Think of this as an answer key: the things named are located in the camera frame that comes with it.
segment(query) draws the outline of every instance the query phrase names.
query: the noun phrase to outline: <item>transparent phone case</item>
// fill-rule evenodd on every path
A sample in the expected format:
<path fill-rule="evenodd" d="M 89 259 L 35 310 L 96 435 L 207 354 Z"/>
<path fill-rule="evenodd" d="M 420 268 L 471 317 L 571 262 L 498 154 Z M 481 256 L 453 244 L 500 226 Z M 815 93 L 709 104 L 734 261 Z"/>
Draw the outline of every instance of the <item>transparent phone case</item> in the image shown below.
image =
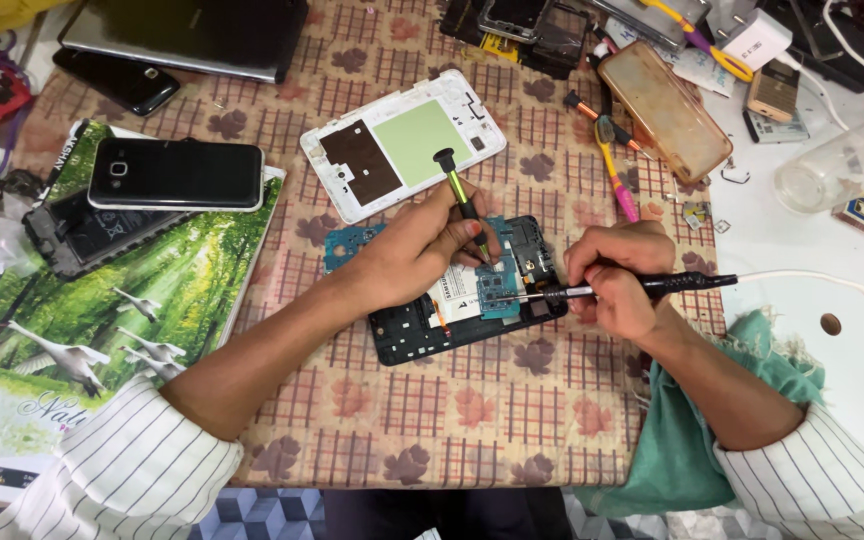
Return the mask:
<path fill-rule="evenodd" d="M 683 182 L 702 180 L 732 153 L 732 141 L 652 45 L 636 41 L 598 72 L 638 124 L 635 138 L 653 146 Z"/>

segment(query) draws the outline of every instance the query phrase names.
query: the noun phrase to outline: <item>laptop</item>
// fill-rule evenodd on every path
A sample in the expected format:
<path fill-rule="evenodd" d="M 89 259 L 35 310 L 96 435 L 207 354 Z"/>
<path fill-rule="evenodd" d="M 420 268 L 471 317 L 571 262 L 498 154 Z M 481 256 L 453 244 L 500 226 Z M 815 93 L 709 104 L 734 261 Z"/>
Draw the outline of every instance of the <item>laptop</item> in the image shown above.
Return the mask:
<path fill-rule="evenodd" d="M 306 14 L 306 0 L 86 0 L 58 41 L 280 85 Z"/>

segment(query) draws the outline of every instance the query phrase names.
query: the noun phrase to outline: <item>white charger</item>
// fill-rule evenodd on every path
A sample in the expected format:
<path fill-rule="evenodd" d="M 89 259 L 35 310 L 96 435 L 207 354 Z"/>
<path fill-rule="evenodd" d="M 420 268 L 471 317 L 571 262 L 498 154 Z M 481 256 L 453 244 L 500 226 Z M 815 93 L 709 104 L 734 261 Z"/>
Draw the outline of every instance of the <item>white charger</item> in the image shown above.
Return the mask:
<path fill-rule="evenodd" d="M 792 44 L 792 30 L 772 18 L 769 13 L 756 7 L 743 17 L 733 17 L 738 26 L 728 33 L 727 41 L 720 50 L 745 63 L 752 71 L 769 64 Z"/>

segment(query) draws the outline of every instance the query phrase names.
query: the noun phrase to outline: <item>blue circuit board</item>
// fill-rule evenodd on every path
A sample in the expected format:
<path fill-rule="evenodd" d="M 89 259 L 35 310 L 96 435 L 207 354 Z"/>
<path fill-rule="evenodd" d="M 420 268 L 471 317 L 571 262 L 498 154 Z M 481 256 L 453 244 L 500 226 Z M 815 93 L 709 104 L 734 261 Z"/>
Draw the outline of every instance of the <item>blue circuit board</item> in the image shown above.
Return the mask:
<path fill-rule="evenodd" d="M 516 257 L 512 253 L 512 228 L 506 225 L 505 218 L 486 217 L 486 223 L 495 229 L 502 253 L 494 267 L 483 264 L 475 269 L 478 278 L 476 288 L 479 293 L 479 307 L 483 319 L 504 319 L 519 314 L 520 303 L 517 300 L 495 301 L 495 298 L 512 296 L 518 292 L 519 270 Z M 332 230 L 325 236 L 325 256 L 322 258 L 324 273 L 329 274 L 336 268 L 347 263 L 382 230 L 384 224 L 374 227 L 345 227 Z"/>
<path fill-rule="evenodd" d="M 510 242 L 513 237 L 512 228 L 506 225 L 505 219 L 501 216 L 486 217 L 486 223 L 495 229 L 502 253 L 494 266 L 482 264 L 475 269 L 475 275 L 478 277 L 476 288 L 479 292 L 479 308 L 482 310 L 482 318 L 515 317 L 519 315 L 520 304 L 518 300 L 493 300 L 513 296 L 518 292 L 519 270 L 516 267 L 516 258 L 512 254 L 512 243 Z"/>
<path fill-rule="evenodd" d="M 339 266 L 348 263 L 359 248 L 368 244 L 382 230 L 385 224 L 375 227 L 345 227 L 332 230 L 325 236 L 325 256 L 321 258 L 325 266 L 325 274 L 329 274 Z"/>

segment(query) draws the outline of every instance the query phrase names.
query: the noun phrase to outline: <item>plastic bag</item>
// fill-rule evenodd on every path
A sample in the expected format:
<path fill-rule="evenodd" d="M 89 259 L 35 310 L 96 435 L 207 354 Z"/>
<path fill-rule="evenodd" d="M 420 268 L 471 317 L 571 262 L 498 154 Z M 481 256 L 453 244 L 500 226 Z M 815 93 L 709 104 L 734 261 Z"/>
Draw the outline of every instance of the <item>plastic bag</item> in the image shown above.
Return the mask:
<path fill-rule="evenodd" d="M 0 274 L 6 268 L 25 277 L 35 272 L 38 264 L 30 254 L 34 253 L 32 244 L 25 234 L 22 216 L 32 208 L 17 197 L 2 194 L 3 210 L 0 211 Z"/>

